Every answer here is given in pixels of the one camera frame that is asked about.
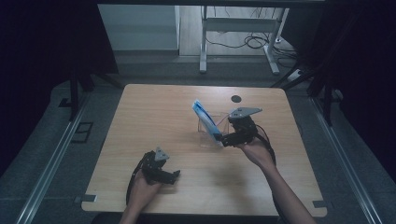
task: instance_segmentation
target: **gray carpet floor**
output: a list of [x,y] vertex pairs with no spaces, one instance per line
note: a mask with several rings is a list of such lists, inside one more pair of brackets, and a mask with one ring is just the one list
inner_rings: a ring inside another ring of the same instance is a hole
[[[207,73],[204,75],[199,74],[196,57],[135,56],[131,59],[120,56],[118,62],[120,73],[111,76],[123,84],[269,87],[279,79],[271,74],[268,64],[262,58],[235,60],[212,57],[208,60]],[[283,74],[288,70],[284,67],[280,69]],[[91,223],[97,215],[84,212],[80,207],[79,197],[85,194],[88,187],[122,90],[96,76],[92,78],[95,89],[90,93],[81,119],[81,122],[92,125],[91,134],[85,143],[72,142],[69,145],[33,223]],[[317,222],[367,223],[367,218],[335,156],[330,140],[319,124],[316,110],[305,93],[307,85],[307,82],[302,83],[287,91],[287,95],[328,207],[328,215],[318,218]],[[17,159],[0,179],[1,223],[14,223],[17,220],[35,182],[61,139],[70,110],[58,105],[63,98],[68,97],[67,83],[53,89],[46,113]],[[396,215],[393,212],[396,207],[395,183],[375,159],[370,148],[350,127],[337,104],[332,106],[332,122],[383,223],[396,223]],[[81,136],[75,134],[74,140],[80,139]]]

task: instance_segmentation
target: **person's right hand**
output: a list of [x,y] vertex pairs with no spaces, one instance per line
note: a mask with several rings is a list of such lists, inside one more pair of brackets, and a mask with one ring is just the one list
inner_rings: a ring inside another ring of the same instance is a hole
[[[259,135],[269,141],[266,133],[261,128],[258,128],[258,130]],[[266,170],[267,168],[275,167],[271,154],[268,151],[269,148],[266,148],[259,138],[254,137],[253,141],[250,143],[239,144],[236,145],[236,147],[241,148],[247,158],[254,164],[258,165],[261,169]]]

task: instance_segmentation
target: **wooden tabletop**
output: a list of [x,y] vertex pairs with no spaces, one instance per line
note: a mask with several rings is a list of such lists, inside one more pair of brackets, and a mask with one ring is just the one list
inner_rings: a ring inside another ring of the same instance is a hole
[[[233,103],[234,95],[242,101]],[[82,208],[122,212],[134,168],[146,152],[161,147],[170,156],[163,169],[181,174],[175,185],[162,187],[145,213],[277,216],[261,170],[240,149],[203,147],[191,109],[195,99],[210,113],[262,108],[251,117],[267,132],[279,172],[314,217],[326,216],[326,208],[313,205],[323,199],[285,92],[207,86],[126,86],[86,192],[96,201]]]

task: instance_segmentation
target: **black circular hole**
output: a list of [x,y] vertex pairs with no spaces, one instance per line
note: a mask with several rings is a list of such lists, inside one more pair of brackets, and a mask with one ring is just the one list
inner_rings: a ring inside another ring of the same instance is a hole
[[234,95],[234,96],[231,97],[231,100],[234,103],[240,103],[242,101],[242,98],[240,96],[238,96],[238,95]]

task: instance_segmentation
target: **person's left hand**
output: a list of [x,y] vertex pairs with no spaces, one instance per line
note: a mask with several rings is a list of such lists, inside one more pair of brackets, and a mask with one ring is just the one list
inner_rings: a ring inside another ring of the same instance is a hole
[[121,223],[134,223],[140,212],[151,202],[162,183],[147,183],[142,170],[139,170],[134,177],[134,185],[129,196],[129,203],[124,211]]

